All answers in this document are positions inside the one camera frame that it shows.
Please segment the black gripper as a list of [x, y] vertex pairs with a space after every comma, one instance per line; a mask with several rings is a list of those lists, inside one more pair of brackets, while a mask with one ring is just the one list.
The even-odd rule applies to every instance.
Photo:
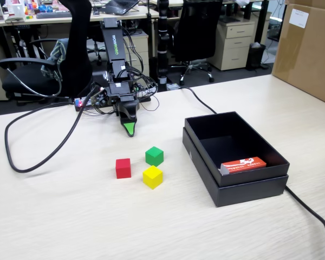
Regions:
[[129, 82], [109, 83], [107, 105], [118, 106], [121, 125], [129, 137], [134, 137], [139, 101], [135, 99]]

